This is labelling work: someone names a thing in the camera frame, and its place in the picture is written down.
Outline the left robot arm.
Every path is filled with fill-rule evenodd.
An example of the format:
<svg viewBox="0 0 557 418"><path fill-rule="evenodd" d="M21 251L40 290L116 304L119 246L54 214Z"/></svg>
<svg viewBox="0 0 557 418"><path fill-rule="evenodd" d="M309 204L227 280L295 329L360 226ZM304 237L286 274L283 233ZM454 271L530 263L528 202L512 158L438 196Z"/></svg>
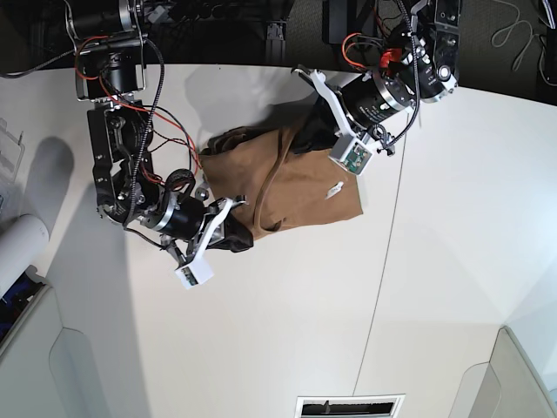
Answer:
<svg viewBox="0 0 557 418"><path fill-rule="evenodd" d="M392 154L424 103L441 100L458 84L458 1L398 1L397 25L377 17L378 36L354 31L339 50L358 76L339 87L319 70L295 68L319 97L292 141L296 154L332 149L361 152L363 144Z"/></svg>

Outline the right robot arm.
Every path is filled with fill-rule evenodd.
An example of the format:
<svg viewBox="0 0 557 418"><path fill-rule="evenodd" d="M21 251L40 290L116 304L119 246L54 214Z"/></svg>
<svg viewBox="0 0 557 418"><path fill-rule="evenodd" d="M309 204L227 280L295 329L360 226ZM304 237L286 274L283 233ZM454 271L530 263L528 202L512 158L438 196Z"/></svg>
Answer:
<svg viewBox="0 0 557 418"><path fill-rule="evenodd" d="M241 253L253 246L251 232L232 215L239 199L206 205L196 185L200 167L184 126L159 106L165 66L144 27L141 1L68 1L66 30L74 45L77 97L90 101L87 113L97 210L130 232L131 223L158 233L155 246L180 265L206 249ZM155 118L181 132L188 166L163 179L149 149Z"/></svg>

